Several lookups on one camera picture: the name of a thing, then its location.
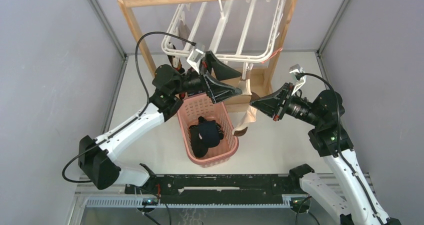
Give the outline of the brown beige striped sock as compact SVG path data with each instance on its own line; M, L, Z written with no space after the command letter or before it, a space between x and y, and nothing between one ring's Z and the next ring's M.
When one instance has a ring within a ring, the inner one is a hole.
M251 91L251 83L249 78L241 79L238 83L238 88L241 89L243 96L250 96L250 101L259 99L259 95ZM250 124L255 123L257 118L257 109L251 105L248 105L244 116L232 130L232 134L235 137L244 136L248 130Z

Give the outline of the navy dark sock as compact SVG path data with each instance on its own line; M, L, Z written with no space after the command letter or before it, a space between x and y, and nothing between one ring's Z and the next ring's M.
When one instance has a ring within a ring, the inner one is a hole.
M199 116L197 129L200 140L207 148L214 148L220 144L221 140L214 141L214 139L212 138L212 133L214 129L213 120L207 120L203 116Z

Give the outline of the black striped sock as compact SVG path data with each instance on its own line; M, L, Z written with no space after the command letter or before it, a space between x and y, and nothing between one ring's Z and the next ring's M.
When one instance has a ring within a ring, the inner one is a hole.
M222 130L222 126L216 122L216 120L213 120L214 122L214 129L212 130L212 138L214 141L221 141L224 139L224 132Z

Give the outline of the white plastic clip hanger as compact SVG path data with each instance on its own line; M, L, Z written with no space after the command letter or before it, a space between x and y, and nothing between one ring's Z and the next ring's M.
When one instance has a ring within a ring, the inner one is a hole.
M278 1L279 0L256 0L250 27L242 49L243 55L258 56L265 52ZM232 9L223 32L221 42L217 50L212 50L210 49L210 45L219 19L221 18L221 9L220 4L217 1L207 3L196 35L193 39L188 38L188 40L204 45L205 50L212 51L216 57L218 54L235 54L242 35L242 29L245 24L249 6L249 0L234 0L232 2ZM182 20L178 21L178 25L180 21L183 21L191 30L199 13L200 7L201 3L199 2L185 5L182 10ZM176 28L177 31L171 36L169 42L167 42L165 46L166 48L173 50L183 50L185 46L188 46L188 51L190 52L190 44L187 44L185 41L178 41L175 39L175 36L179 37L178 25ZM242 63L253 64L251 62L221 61L230 63L231 65L240 65Z

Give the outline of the plain black sock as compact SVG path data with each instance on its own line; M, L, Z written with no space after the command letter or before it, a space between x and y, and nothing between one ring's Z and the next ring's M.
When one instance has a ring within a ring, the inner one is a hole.
M196 158L203 158L207 154L209 148L206 147L202 143L201 139L199 138L199 131L198 131L197 125L190 126L189 132L190 132L190 145L191 145L191 149L194 156Z

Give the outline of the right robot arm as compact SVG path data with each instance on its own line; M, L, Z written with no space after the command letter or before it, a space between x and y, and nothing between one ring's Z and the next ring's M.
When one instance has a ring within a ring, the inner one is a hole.
M296 96L294 87L285 83L272 94L253 98L250 105L274 121L289 115L313 125L309 141L331 169L342 195L322 184L307 164L289 171L289 188L295 193L308 193L339 225L399 225L400 220L390 217L375 197L359 166L354 145L339 122L344 112L341 96L326 89L309 102Z

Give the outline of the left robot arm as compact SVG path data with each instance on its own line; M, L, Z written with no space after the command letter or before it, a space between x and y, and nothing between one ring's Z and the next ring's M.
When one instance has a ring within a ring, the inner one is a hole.
M119 165L119 155L146 132L178 112L183 105L179 94L203 91L213 104L217 104L241 95L239 88L224 83L241 75L240 71L218 60L211 51L201 53L194 61L194 67L186 73L178 72L169 64L160 65L152 80L154 93L143 109L114 129L96 138L86 135L79 141L78 166L98 190L114 184L130 184L145 194L153 192L157 181L147 166Z

